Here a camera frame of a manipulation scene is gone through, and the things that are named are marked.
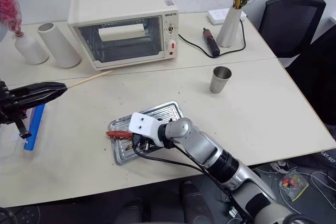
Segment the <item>metal cup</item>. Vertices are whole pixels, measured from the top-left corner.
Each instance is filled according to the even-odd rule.
[[[231,75],[231,70],[226,67],[219,66],[214,68],[210,84],[210,91],[214,94],[221,93]]]

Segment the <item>pink decoration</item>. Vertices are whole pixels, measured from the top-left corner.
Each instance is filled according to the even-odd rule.
[[[21,11],[17,0],[0,0],[0,25],[22,36]]]

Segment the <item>oven window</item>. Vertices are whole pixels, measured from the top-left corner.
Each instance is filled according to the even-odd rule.
[[[92,59],[100,62],[152,56],[162,51],[160,16],[79,27],[78,30]]]

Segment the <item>white cylindrical vase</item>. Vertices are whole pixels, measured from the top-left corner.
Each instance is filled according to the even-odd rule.
[[[30,64],[40,64],[49,58],[48,52],[33,37],[22,33],[21,36],[15,36],[15,38],[16,49]]]
[[[60,67],[71,68],[80,62],[80,56],[54,23],[40,25],[37,31]]]
[[[234,9],[232,6],[217,36],[217,44],[222,47],[230,47],[236,39],[238,23],[242,9]]]

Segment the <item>blue handle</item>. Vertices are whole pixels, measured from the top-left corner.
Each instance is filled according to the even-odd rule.
[[[26,143],[23,147],[26,151],[33,151],[35,146],[35,141],[38,133],[38,128],[41,123],[41,118],[43,115],[45,104],[39,105],[35,107],[34,115],[32,119],[32,123],[30,124],[29,131],[31,132],[31,136],[26,139]]]

